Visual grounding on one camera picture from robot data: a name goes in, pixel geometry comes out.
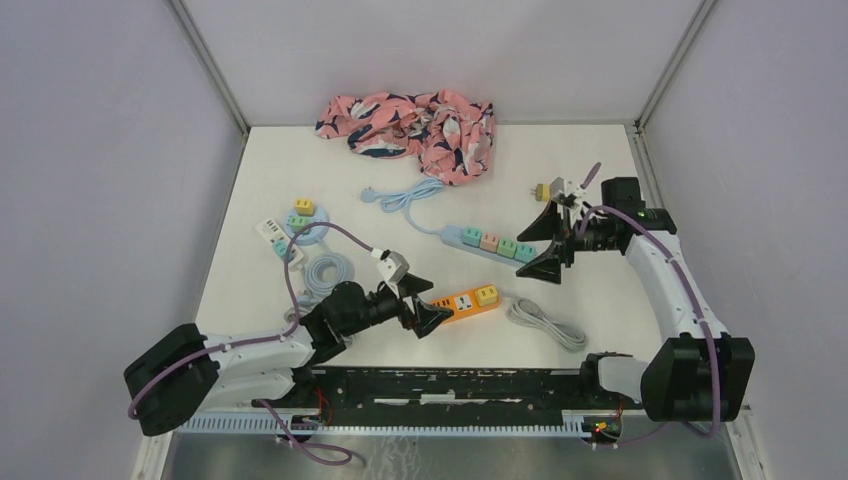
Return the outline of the yellow plug adapter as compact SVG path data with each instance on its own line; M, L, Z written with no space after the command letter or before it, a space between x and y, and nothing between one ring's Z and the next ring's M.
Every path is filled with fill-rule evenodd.
M549 184L538 183L530 190L530 192L536 202L546 203L550 200Z
M474 299L480 308L496 305L500 301L500 294L494 285L486 285L474 291Z

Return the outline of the orange power strip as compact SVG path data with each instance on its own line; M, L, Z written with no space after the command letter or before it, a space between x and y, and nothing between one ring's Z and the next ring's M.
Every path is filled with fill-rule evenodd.
M454 311L454 315L450 319L445 321L444 324L462 320L471 316L475 316L496 309L501 302L501 294L499 291L498 292L500 294L500 301L496 305L490 305L486 308L480 308L476 304L476 301L474 299L474 291L483 286L479 286L476 288L472 288L466 291L458 292L433 300L430 302L430 304L450 308Z

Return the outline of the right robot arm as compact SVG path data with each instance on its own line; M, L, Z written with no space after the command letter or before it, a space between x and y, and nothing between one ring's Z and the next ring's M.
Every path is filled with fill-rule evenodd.
M521 266L519 278L560 284L579 252L617 251L647 294L663 343L653 358L591 354L577 382L580 400L602 408L620 394L656 422L730 422L743 406L755 362L749 339L732 336L716 317L686 265L677 227L667 210L649 208L635 177L601 184L602 201L589 207L589 183L556 178L542 213L521 242L548 246Z

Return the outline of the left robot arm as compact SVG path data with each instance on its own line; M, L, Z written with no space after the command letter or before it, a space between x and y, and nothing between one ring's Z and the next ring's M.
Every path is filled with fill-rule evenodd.
M125 369L128 415L152 437L199 411L280 399L303 406L315 391L313 366L344 352L352 336L396 319L424 338L450 319L451 309L421 299L432 286L412 274L396 286L381 282L374 292L341 282L297 327L254 337L215 336L194 323L180 325Z

